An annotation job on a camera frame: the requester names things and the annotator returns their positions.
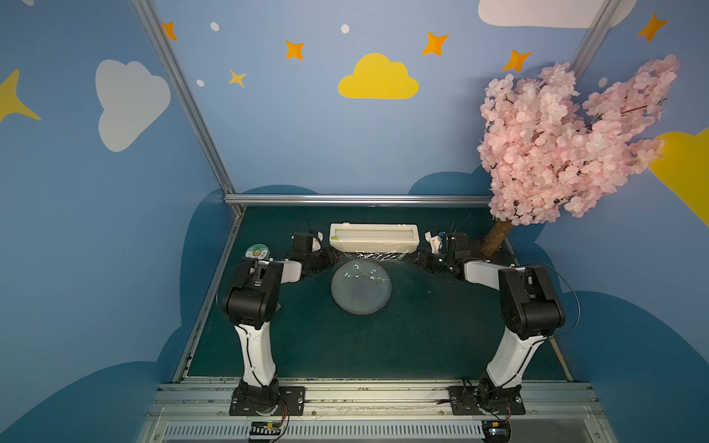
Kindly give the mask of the white plastic wrap dispenser box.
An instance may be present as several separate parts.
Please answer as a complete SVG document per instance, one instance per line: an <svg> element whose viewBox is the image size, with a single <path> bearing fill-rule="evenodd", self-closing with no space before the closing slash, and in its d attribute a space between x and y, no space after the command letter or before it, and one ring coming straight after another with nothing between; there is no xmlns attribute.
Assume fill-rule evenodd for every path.
<svg viewBox="0 0 709 443"><path fill-rule="evenodd" d="M329 243L346 253L409 254L420 238L415 224L332 223Z"/></svg>

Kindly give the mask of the round grey glass plate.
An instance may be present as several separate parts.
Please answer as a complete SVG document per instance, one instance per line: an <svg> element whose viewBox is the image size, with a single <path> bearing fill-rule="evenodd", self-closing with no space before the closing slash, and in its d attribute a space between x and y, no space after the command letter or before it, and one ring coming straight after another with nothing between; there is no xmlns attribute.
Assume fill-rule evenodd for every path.
<svg viewBox="0 0 709 443"><path fill-rule="evenodd" d="M369 260L353 260L336 271L330 283L335 303L358 316L374 314L388 304L393 293L391 276Z"/></svg>

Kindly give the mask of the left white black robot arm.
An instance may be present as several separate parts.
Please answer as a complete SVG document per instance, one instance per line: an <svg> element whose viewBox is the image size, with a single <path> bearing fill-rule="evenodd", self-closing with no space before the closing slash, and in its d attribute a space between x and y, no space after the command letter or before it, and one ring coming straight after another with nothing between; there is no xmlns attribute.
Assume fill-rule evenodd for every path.
<svg viewBox="0 0 709 443"><path fill-rule="evenodd" d="M324 244L319 231L296 233L285 260L274 260L263 244L252 245L238 261L225 295L223 315L233 324L241 344L244 375L236 402L271 410L279 403L277 367L271 352L271 321L279 306L281 286L332 267L337 252Z"/></svg>

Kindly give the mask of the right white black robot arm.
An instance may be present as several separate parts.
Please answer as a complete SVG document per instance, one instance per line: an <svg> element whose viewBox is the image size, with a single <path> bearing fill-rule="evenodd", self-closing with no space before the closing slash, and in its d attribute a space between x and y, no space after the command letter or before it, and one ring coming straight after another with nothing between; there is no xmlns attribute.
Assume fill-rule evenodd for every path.
<svg viewBox="0 0 709 443"><path fill-rule="evenodd" d="M431 273L448 271L469 284L499 292L505 330L475 388L476 400L487 408L516 400L535 352L566 321L547 269L505 267L474 258L466 234L429 231L425 241L415 253L419 267Z"/></svg>

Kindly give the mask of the dark square tree base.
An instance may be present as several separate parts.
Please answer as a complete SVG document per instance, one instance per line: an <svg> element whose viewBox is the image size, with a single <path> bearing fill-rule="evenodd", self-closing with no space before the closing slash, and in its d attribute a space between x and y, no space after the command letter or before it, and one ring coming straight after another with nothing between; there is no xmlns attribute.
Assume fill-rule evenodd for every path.
<svg viewBox="0 0 709 443"><path fill-rule="evenodd" d="M483 255L482 258L493 264L502 265L505 267L518 264L517 256L507 243L503 243L491 256Z"/></svg>

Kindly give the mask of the small yellow green-lidded jar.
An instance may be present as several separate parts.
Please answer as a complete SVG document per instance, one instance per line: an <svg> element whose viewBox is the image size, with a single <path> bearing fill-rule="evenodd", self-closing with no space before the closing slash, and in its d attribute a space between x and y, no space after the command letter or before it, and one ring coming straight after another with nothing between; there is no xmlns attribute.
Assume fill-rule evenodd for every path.
<svg viewBox="0 0 709 443"><path fill-rule="evenodd" d="M267 260L270 257L271 251L264 244L254 244L247 248L245 252L246 258L254 258L255 260Z"/></svg>

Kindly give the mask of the pink cherry blossom tree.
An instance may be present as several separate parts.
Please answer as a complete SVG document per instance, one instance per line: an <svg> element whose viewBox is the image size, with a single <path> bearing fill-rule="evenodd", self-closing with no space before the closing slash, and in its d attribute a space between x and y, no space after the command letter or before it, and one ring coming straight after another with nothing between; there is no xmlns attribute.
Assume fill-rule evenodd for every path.
<svg viewBox="0 0 709 443"><path fill-rule="evenodd" d="M650 60L583 103L567 64L535 79L493 79L477 151L491 177L495 224L481 255L491 258L515 226L554 223L563 212L583 217L658 159L663 140L641 135L661 118L680 66L675 55Z"/></svg>

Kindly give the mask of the left small circuit board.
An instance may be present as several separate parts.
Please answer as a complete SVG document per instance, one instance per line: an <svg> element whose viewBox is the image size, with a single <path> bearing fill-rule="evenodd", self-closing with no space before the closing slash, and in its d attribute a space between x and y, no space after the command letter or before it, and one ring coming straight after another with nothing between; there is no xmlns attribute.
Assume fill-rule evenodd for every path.
<svg viewBox="0 0 709 443"><path fill-rule="evenodd" d="M282 426L275 422L252 422L249 425L249 440L275 440L282 435Z"/></svg>

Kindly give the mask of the small circuit board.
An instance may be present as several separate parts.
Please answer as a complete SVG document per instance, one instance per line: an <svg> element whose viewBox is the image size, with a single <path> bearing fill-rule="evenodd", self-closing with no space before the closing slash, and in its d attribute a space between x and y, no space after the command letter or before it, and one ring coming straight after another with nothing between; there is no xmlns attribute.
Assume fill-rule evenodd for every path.
<svg viewBox="0 0 709 443"><path fill-rule="evenodd" d="M275 422L252 422L249 425L249 440L275 440L282 435L282 426Z"/></svg>
<svg viewBox="0 0 709 443"><path fill-rule="evenodd" d="M511 425L504 421L485 421L482 423L484 443L509 443Z"/></svg>

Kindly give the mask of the right small circuit board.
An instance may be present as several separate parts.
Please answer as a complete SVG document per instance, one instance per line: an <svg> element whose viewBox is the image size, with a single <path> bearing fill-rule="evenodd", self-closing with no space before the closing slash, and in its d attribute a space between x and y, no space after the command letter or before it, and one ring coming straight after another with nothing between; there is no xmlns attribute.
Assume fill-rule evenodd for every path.
<svg viewBox="0 0 709 443"><path fill-rule="evenodd" d="M504 421L485 421L482 423L484 443L509 443L511 425Z"/></svg>

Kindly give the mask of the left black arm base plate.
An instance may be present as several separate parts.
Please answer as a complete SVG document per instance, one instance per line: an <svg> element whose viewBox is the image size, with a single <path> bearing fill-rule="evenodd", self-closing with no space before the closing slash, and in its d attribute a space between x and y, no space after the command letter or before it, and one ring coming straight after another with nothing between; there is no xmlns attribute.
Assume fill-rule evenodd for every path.
<svg viewBox="0 0 709 443"><path fill-rule="evenodd" d="M230 416L276 416L287 412L290 416L304 413L306 388L302 386L262 388L239 384L233 391L229 406Z"/></svg>

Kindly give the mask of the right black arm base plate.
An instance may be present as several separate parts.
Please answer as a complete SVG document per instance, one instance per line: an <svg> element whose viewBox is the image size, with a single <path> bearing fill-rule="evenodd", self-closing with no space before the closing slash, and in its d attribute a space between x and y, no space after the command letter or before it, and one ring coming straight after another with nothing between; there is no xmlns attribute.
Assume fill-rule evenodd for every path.
<svg viewBox="0 0 709 443"><path fill-rule="evenodd" d="M512 389L486 389L469 385L447 388L454 415L525 415L521 386Z"/></svg>

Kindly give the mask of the aluminium front rail frame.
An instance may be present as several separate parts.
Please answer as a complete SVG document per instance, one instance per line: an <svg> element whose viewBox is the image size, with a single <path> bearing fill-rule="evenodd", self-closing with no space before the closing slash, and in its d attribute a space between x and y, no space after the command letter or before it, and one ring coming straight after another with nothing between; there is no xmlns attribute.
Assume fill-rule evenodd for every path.
<svg viewBox="0 0 709 443"><path fill-rule="evenodd" d="M511 425L510 442L614 442L616 436L587 383L526 381L525 415L454 415L447 388L456 380L298 380L301 416L230 416L236 381L196 378L162 385L140 442L483 442L482 423ZM249 440L252 422L275 422L275 440Z"/></svg>

